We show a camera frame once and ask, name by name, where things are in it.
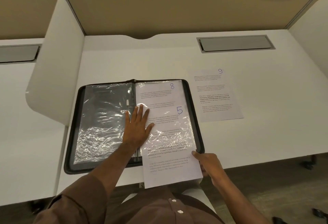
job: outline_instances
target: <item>printed document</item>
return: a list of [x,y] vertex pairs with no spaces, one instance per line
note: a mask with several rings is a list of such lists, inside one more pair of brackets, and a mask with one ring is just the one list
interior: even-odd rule
[[193,84],[197,91],[193,100],[198,101],[201,107],[201,122],[243,118],[223,69],[196,71],[193,73]]
[[137,105],[155,123],[141,147],[145,188],[202,178],[182,81],[136,84]]

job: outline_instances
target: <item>wooden floor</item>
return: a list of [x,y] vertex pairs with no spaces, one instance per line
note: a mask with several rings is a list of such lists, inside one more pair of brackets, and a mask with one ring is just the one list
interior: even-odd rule
[[[298,164],[307,158],[293,158],[226,170],[246,197],[268,218],[278,216],[288,224],[324,224],[311,208],[328,213],[328,154],[318,156],[318,164],[307,170]],[[205,178],[201,186],[226,224],[234,223],[220,194]],[[117,187],[109,202],[113,209],[138,185]],[[28,203],[0,207],[0,224],[27,224],[34,216]]]

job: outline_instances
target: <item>brown shirt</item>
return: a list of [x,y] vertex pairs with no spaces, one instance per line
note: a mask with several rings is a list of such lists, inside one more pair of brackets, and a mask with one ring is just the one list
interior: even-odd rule
[[[81,177],[56,196],[35,224],[103,224],[107,197],[102,183],[92,175]],[[107,216],[110,224],[222,224],[221,219],[201,201],[172,193],[162,186],[144,190],[122,203]]]

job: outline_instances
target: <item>open portfolio binder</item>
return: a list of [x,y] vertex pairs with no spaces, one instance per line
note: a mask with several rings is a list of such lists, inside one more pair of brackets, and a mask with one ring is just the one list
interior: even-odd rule
[[[122,143],[125,111],[150,109],[146,127],[155,123],[145,144],[133,155],[130,166],[142,158],[159,159],[175,152],[204,152],[189,85],[185,80],[137,81],[91,84],[79,89],[67,146],[64,170],[68,174],[92,170]],[[184,164],[150,165],[156,172]]]

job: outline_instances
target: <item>number 5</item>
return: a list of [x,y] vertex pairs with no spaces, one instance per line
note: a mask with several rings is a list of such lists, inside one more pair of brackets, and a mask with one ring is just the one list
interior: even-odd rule
[[182,109],[179,109],[179,108],[182,108],[182,107],[176,107],[176,110],[178,111],[178,114],[182,114],[183,110]]

